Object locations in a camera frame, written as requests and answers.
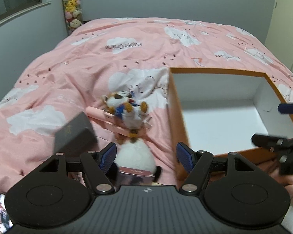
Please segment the red panda plush toy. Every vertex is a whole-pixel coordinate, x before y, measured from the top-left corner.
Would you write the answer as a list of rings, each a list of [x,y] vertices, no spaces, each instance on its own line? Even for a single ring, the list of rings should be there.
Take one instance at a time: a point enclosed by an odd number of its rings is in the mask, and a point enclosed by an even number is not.
[[[131,143],[135,143],[139,138],[139,131],[143,127],[143,122],[147,117],[149,109],[145,101],[137,102],[133,91],[116,91],[102,96],[105,104],[105,111],[114,115],[122,121],[129,130]]]

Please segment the stack of plush toys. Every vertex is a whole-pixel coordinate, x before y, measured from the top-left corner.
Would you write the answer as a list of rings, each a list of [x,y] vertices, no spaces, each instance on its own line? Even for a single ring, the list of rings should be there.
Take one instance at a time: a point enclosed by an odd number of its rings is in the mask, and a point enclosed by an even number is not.
[[[83,25],[81,0],[62,0],[68,35]]]

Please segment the pink cloud-print duvet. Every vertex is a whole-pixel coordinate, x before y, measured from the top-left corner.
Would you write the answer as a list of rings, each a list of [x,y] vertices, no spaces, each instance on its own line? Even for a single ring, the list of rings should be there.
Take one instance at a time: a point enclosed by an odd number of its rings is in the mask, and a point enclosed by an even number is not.
[[[184,19],[97,19],[38,57],[0,101],[0,233],[293,233],[293,175],[275,156],[255,164],[238,152],[214,156],[200,194],[181,194],[187,172],[172,146],[167,90],[171,68],[266,73],[293,103],[293,73],[256,37],[230,25]],[[150,185],[91,194],[79,157],[54,153],[55,133],[102,96],[133,91],[151,128],[139,137],[161,174]],[[90,119],[99,152],[129,138]]]

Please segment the orange cardboard box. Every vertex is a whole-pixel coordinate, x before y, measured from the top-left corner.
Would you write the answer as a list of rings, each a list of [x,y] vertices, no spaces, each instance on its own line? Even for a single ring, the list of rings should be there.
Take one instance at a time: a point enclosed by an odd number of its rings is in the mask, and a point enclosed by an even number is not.
[[[274,158],[255,147],[253,134],[293,138],[293,115],[264,72],[224,68],[171,68],[167,90],[172,146],[185,143],[217,157],[238,152],[261,164]]]

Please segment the pink flat holder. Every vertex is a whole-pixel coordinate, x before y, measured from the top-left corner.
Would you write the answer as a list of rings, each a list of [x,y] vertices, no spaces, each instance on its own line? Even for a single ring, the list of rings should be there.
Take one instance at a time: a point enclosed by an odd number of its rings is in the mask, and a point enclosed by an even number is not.
[[[95,121],[101,121],[104,124],[104,127],[107,130],[110,130],[115,134],[116,138],[119,138],[120,135],[129,137],[129,138],[138,138],[142,137],[147,130],[151,128],[151,117],[148,116],[146,119],[143,121],[141,128],[138,129],[136,133],[131,132],[130,129],[125,127],[125,124],[118,118],[115,117],[114,115],[105,112],[103,109],[95,108],[88,106],[85,110],[86,115]]]

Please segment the dark grey gift box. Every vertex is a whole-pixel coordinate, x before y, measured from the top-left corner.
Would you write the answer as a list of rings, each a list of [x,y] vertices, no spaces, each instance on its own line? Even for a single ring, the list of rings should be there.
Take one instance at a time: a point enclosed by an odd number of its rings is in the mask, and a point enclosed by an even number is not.
[[[54,153],[67,157],[79,157],[82,153],[97,147],[97,137],[92,124],[84,112],[80,112],[56,133]]]

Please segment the white plush toy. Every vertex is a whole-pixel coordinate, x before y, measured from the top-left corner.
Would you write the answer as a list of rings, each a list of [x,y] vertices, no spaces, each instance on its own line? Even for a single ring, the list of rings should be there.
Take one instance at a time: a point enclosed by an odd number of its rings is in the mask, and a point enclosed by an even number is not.
[[[141,138],[124,141],[114,163],[118,168],[117,185],[150,185],[156,183],[161,174],[161,167]]]

